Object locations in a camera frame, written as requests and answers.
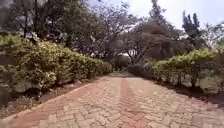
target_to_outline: brick pathway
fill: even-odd
[[[117,74],[3,121],[9,128],[224,128],[224,111]]]

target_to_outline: hedge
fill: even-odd
[[[223,87],[224,75],[224,49],[200,49],[189,54],[174,56],[168,60],[157,62],[152,67],[155,79],[166,82],[182,84],[186,76],[191,86],[203,86],[201,80],[209,78],[214,80],[216,86]]]
[[[51,42],[0,36],[0,79],[14,92],[50,88],[110,73],[112,66]]]

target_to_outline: tall tree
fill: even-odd
[[[200,22],[196,13],[193,14],[193,22],[190,14],[186,16],[186,12],[183,12],[183,26],[188,35],[188,40],[191,45],[196,48],[207,47],[206,42],[202,39],[202,31],[200,30]]]

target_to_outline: white sky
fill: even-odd
[[[103,0],[106,3],[119,4],[128,2],[130,13],[148,16],[151,0]],[[159,5],[166,9],[165,17],[176,27],[182,26],[182,13],[197,13],[201,26],[205,23],[217,24],[224,20],[224,0],[158,0]]]

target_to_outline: soil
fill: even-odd
[[[57,96],[66,94],[87,83],[93,82],[94,80],[96,80],[96,78],[90,79],[90,80],[81,80],[80,82],[77,82],[77,83],[64,85],[62,87],[52,88],[50,89],[49,92],[42,95],[39,98],[39,100],[35,100],[34,98],[29,98],[26,96],[20,96],[17,99],[10,101],[7,104],[7,106],[0,108],[0,119],[6,118],[10,115],[19,113],[27,109],[31,109],[32,107],[35,107]]]

